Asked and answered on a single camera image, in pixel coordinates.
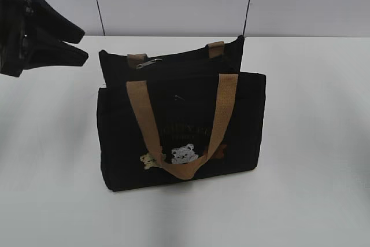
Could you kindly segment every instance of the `embroidered bear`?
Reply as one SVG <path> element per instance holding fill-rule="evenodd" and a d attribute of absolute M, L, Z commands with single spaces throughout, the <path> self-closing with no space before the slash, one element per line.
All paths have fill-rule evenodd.
<path fill-rule="evenodd" d="M 193 150 L 193 144 L 187 144 L 184 147 L 172 149 L 171 153 L 174 156 L 171 160 L 172 164 L 184 164 L 196 160 L 198 155 Z"/>
<path fill-rule="evenodd" d="M 163 160 L 165 160 L 166 155 L 165 154 L 162 154 L 162 158 L 163 158 Z M 144 155 L 140 156 L 140 161 L 144 163 L 144 165 L 145 165 L 144 166 L 144 169 L 145 170 L 148 170 L 151 167 L 158 167 L 158 168 L 160 168 L 160 166 L 156 162 L 155 158 L 153 156 L 151 156 L 150 153 L 147 153 L 147 154 L 144 154 Z"/>

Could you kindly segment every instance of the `tan handle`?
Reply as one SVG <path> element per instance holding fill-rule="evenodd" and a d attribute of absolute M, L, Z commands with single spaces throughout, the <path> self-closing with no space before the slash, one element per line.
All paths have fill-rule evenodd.
<path fill-rule="evenodd" d="M 214 58 L 224 53 L 225 43 L 223 41 L 209 43 L 207 46 L 209 58 Z"/>
<path fill-rule="evenodd" d="M 205 164 L 221 144 L 235 103 L 238 75 L 219 74 L 216 109 L 214 112 L 212 133 L 208 153 L 187 164 L 170 164 L 162 158 L 162 147 L 158 128 L 151 108 L 146 81 L 127 82 L 128 97 L 142 132 L 148 152 L 156 159 L 160 167 L 179 179 L 191 179 L 196 171 Z"/>

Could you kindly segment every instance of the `bear patch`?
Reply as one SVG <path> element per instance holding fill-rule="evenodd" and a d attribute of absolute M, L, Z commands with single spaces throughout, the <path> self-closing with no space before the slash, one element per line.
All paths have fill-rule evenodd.
<path fill-rule="evenodd" d="M 184 164 L 196 160 L 198 155 L 193 150 L 194 145 L 190 143 L 184 147 L 172 149 L 172 164 Z"/>
<path fill-rule="evenodd" d="M 165 160 L 166 155 L 162 154 L 162 158 L 163 158 L 163 160 Z M 144 155 L 140 156 L 140 161 L 144 163 L 144 165 L 145 165 L 144 169 L 145 170 L 148 170 L 151 167 L 160 168 L 160 166 L 156 162 L 155 158 L 153 156 L 151 156 L 150 153 L 147 153 L 147 154 L 144 154 Z"/>

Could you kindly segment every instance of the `canvas bag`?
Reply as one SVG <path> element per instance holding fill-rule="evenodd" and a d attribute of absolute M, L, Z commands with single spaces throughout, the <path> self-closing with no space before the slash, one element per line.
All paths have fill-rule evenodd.
<path fill-rule="evenodd" d="M 243 39 L 238 37 L 231 45 L 217 42 L 200 50 L 152 58 L 144 54 L 117 56 L 101 52 L 107 88 L 99 90 L 98 131 L 102 173 L 108 188 L 120 191 L 174 183 L 247 171 L 257 165 L 265 76 L 239 71 Z M 225 51 L 231 46 L 233 51 Z M 138 65 L 154 59 L 168 59 L 170 62 L 147 63 L 147 71 L 136 71 Z M 115 69 L 107 70 L 109 64 Z M 123 67 L 131 68 L 133 74 L 127 74 L 131 69 Z M 185 100 L 169 101 L 168 96 L 174 95 L 173 92 L 180 92 L 179 97 L 185 96 Z M 253 102 L 249 108 L 245 98 Z M 246 125 L 244 131 L 238 118 Z M 197 132 L 183 136 L 183 129 L 177 128 L 178 123 L 188 124 L 192 119 L 195 123 L 202 123 L 200 126 L 206 126 L 210 132 L 198 132 L 203 133 L 201 139 Z M 167 136 L 168 126 L 172 130 L 171 136 Z M 223 144 L 225 135 L 227 144 Z M 247 137 L 244 144 L 238 139 L 243 135 Z M 181 141 L 178 138 L 191 139 Z M 169 158 L 171 150 L 185 156 L 194 154 L 196 159 L 181 161 L 179 157 Z M 227 159 L 226 156 L 217 159 L 224 153 L 227 153 Z M 145 154 L 151 155 L 152 161 L 143 161 L 141 157 Z M 232 157 L 240 157 L 236 159 L 239 163 L 235 163 Z"/>

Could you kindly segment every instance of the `zipper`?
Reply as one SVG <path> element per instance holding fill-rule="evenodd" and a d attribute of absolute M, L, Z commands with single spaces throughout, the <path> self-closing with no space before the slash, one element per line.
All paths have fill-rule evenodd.
<path fill-rule="evenodd" d="M 148 66 L 148 65 L 154 64 L 154 63 L 156 63 L 156 62 L 158 62 L 158 61 L 163 61 L 163 59 L 156 58 L 156 59 L 152 59 L 152 60 L 146 61 L 146 62 L 144 62 L 144 63 L 138 64 L 138 65 L 136 66 L 136 69 L 142 69 L 142 68 L 144 68 L 144 67 L 146 67 L 146 66 Z"/>

